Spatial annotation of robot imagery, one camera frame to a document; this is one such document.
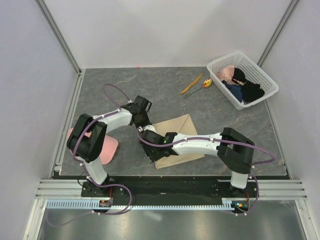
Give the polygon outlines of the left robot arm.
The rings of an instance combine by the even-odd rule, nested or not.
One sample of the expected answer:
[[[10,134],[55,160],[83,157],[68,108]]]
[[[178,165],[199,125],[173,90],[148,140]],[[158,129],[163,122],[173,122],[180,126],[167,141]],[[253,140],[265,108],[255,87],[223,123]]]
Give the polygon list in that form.
[[[125,127],[143,128],[151,124],[148,112],[152,103],[138,95],[133,102],[118,109],[96,116],[83,113],[79,116],[66,143],[75,161],[79,162],[93,183],[92,191],[99,197],[110,191],[109,175],[100,160],[105,136],[109,132]]]

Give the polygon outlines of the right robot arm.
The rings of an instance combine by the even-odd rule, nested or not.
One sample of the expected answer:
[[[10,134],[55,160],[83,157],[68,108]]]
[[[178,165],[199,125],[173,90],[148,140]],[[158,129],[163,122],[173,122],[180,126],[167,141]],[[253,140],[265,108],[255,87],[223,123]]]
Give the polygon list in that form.
[[[233,128],[209,135],[168,132],[162,136],[146,126],[137,128],[137,134],[151,161],[187,154],[216,156],[231,170],[230,193],[240,197],[247,191],[255,143]]]

